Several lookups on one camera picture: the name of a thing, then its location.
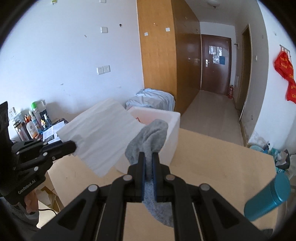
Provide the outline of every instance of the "cable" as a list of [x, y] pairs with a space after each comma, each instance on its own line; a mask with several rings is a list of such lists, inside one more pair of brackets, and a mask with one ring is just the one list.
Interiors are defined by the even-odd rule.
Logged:
[[50, 208], [46, 208], [46, 209], [38, 209], [38, 210], [39, 210], [39, 211], [53, 211], [54, 214], [57, 215], [57, 213], [56, 213], [54, 210], [50, 209]]

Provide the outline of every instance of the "fire extinguisher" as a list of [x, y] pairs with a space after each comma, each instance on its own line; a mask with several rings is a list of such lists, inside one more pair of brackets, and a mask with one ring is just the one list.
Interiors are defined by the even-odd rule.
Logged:
[[229, 86], [229, 92], [228, 92], [228, 98], [232, 99], [233, 98], [233, 85]]

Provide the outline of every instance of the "white foam box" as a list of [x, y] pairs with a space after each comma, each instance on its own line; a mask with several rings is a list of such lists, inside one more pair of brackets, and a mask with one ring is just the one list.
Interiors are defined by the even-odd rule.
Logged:
[[[161, 119], [168, 123], [167, 137], [158, 155], [160, 163], [169, 166], [178, 144], [180, 113], [144, 107], [132, 107], [128, 112], [134, 118], [139, 118], [140, 122], [145, 125], [149, 125], [155, 119]], [[125, 155], [115, 164], [115, 168], [124, 174], [128, 172], [129, 166], [130, 164]]]

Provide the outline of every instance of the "teal thermos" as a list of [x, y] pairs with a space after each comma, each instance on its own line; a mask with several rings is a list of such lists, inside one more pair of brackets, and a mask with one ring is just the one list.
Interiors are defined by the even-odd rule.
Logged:
[[264, 189], [247, 201], [244, 206], [245, 217], [249, 221], [262, 217], [287, 201], [290, 193], [288, 177], [283, 172], [278, 173]]

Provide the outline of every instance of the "black mount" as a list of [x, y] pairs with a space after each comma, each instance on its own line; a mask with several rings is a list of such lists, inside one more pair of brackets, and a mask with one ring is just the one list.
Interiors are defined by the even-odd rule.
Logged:
[[[266, 240], [250, 223], [208, 184], [186, 184], [170, 174], [168, 166], [152, 158], [155, 200], [172, 202], [176, 241], [249, 241]], [[33, 237], [34, 241], [120, 241], [123, 239], [127, 202], [142, 202], [145, 156], [128, 174], [112, 184], [93, 184], [84, 190]]]
[[26, 207], [24, 197], [45, 181], [53, 161], [76, 150], [72, 141], [53, 144], [41, 139], [15, 143], [6, 172], [1, 175], [0, 193], [12, 205]]

